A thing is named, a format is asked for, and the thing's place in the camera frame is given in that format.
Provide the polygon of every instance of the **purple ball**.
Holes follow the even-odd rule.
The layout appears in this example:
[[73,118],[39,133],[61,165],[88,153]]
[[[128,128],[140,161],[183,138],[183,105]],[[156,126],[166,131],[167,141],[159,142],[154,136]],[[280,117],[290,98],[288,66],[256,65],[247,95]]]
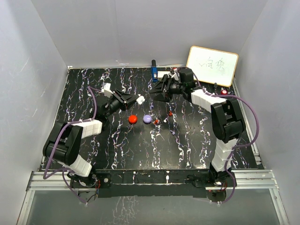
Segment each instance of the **purple ball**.
[[151,123],[152,117],[150,115],[144,115],[144,118],[142,119],[144,123]]

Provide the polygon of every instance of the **black marble table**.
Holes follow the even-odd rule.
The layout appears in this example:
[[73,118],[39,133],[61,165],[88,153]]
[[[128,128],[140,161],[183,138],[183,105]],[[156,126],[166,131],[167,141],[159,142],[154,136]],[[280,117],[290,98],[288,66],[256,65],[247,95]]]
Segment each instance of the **black marble table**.
[[[150,68],[71,69],[60,102],[56,121],[67,122],[89,118],[93,101],[87,87],[101,89],[111,83],[111,90],[141,94],[143,105],[137,103],[128,111],[118,111],[110,116],[110,126],[97,136],[82,140],[80,155],[96,169],[125,170],[176,170],[207,169],[214,156],[216,138],[212,131],[211,114],[192,105],[180,95],[174,95],[170,103],[152,101],[149,90],[154,83]],[[219,94],[221,87],[214,89],[204,84],[209,92]],[[234,94],[232,87],[226,88]],[[94,92],[103,104],[107,98]],[[173,116],[163,120],[169,111]],[[143,116],[149,114],[160,120],[158,125],[144,124]],[[128,117],[136,115],[138,122],[130,125]],[[242,134],[239,144],[249,142],[247,133]],[[42,162],[40,171],[46,165]],[[60,168],[52,163],[51,169]],[[232,158],[236,169],[256,169],[255,157],[250,147],[236,149]]]

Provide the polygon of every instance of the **small red object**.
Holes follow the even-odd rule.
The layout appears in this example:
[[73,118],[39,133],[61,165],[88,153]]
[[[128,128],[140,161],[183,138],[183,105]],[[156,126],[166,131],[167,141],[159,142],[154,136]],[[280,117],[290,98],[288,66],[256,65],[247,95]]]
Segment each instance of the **small red object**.
[[137,122],[137,117],[134,116],[134,115],[131,115],[129,118],[128,118],[128,121],[130,124],[135,124]]
[[227,91],[226,90],[221,90],[221,95],[227,95]]

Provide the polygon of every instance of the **black bracket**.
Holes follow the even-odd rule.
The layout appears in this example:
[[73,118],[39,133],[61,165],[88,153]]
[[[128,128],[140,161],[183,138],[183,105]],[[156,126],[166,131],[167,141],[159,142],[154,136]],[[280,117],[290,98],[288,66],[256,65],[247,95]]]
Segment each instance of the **black bracket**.
[[170,102],[173,94],[182,94],[185,100],[191,102],[191,93],[196,88],[194,73],[191,69],[185,68],[181,69],[179,74],[180,82],[165,74],[163,79],[149,91],[150,94],[158,93],[153,100]]
[[246,125],[238,100],[230,98],[226,102],[215,103],[210,108],[212,129],[216,138],[224,143],[240,138]]
[[95,179],[93,178],[93,175],[90,173],[88,177],[81,177],[78,176],[76,174],[72,174],[72,173],[68,173],[67,177],[69,177],[70,179],[77,181],[77,182],[83,182],[85,183],[86,186],[88,187],[92,187],[95,184]]
[[131,95],[123,93],[120,90],[115,90],[109,100],[103,104],[98,104],[97,101],[97,113],[95,119],[101,121],[104,126],[107,125],[108,117],[116,112],[117,110],[121,109],[123,111],[129,109],[136,100],[139,98],[138,95]]
[[[232,168],[230,167],[228,169],[228,172],[230,172],[231,175],[235,178],[234,172],[232,172],[231,170],[232,170]],[[228,186],[230,186],[230,187],[232,187],[233,185],[236,186],[235,179],[234,179],[235,183],[233,184],[233,180],[231,179],[231,177],[229,176],[229,174],[226,171],[217,172],[212,164],[210,164],[209,179],[210,179],[210,184],[214,184],[216,182],[224,183],[225,181],[227,181]]]
[[97,179],[100,181],[100,188],[110,188],[112,185],[112,176],[109,173],[97,173]]
[[[55,141],[66,123],[56,122],[53,129],[44,145],[43,155],[50,157]],[[70,125],[63,132],[61,139],[56,147],[53,159],[62,162],[66,165],[71,165],[77,159],[81,137],[83,134],[83,127]]]
[[207,185],[209,184],[209,180],[207,179],[206,176],[195,176],[195,175],[188,175],[187,179],[184,180],[184,183],[188,184],[192,184],[193,186],[195,186],[196,188],[205,188],[207,187]]

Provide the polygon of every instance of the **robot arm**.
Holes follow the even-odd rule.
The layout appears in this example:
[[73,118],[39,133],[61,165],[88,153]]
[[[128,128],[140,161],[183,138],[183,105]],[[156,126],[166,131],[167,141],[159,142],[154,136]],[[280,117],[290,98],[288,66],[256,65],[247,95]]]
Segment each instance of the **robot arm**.
[[169,74],[165,74],[161,81],[154,86],[150,93],[159,94],[153,100],[169,102],[173,94],[182,94],[187,101],[199,105],[211,113],[212,128],[217,138],[217,144],[210,171],[215,181],[222,182],[228,177],[225,172],[225,162],[233,146],[246,129],[239,103],[234,98],[214,97],[205,89],[197,87],[193,77],[194,73],[189,68],[180,70],[180,81],[176,79],[178,76],[174,75],[175,73],[176,71],[171,71]]
[[[79,155],[81,140],[91,135],[100,134],[109,124],[108,117],[117,110],[127,110],[132,107],[135,102],[141,105],[145,101],[144,97],[141,95],[130,95],[119,90],[112,92],[110,91],[110,84],[107,83],[101,92],[109,97],[109,99],[105,104],[97,105],[95,119],[85,120],[84,122],[82,121],[68,126],[61,136],[53,156],[53,160],[70,168],[74,171],[75,175],[81,178],[89,177],[92,170],[92,165]],[[43,155],[45,157],[50,157],[54,143],[56,142],[61,129],[65,125],[66,123],[60,122],[54,124],[43,148]]]

